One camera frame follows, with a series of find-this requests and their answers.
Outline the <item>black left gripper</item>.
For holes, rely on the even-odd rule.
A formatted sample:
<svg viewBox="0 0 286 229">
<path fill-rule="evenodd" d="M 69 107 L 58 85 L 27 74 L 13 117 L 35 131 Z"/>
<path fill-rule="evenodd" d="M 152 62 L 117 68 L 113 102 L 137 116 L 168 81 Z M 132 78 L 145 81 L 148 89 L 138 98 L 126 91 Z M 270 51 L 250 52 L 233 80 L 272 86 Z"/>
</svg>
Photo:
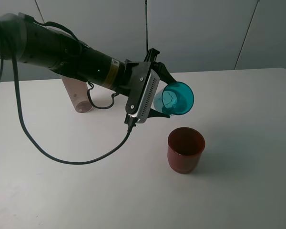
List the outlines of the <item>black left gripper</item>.
<svg viewBox="0 0 286 229">
<path fill-rule="evenodd" d="M 114 82 L 114 91 L 128 97 L 125 109 L 130 115 L 139 109 L 151 69 L 158 74 L 160 81 L 166 84 L 177 82 L 162 62 L 156 62 L 159 53 L 155 48 L 151 48 L 147 51 L 144 62 L 128 62 L 124 72 L 118 75 Z M 170 118 L 168 114 L 150 109 L 147 118 L 152 117 Z"/>
</svg>

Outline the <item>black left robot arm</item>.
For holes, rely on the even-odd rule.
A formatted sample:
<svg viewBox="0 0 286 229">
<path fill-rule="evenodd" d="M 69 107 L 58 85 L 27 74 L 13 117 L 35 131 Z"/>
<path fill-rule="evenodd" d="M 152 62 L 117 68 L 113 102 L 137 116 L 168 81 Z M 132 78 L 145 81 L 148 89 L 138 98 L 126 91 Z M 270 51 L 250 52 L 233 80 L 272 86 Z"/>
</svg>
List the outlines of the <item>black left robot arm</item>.
<svg viewBox="0 0 286 229">
<path fill-rule="evenodd" d="M 156 62 L 157 55 L 150 49 L 142 62 L 123 62 L 89 47 L 60 24 L 41 24 L 23 13 L 0 17 L 0 57 L 127 96 L 127 114 L 140 120 L 163 116 L 151 109 L 155 90 L 159 81 L 174 82 L 165 65 Z"/>
</svg>

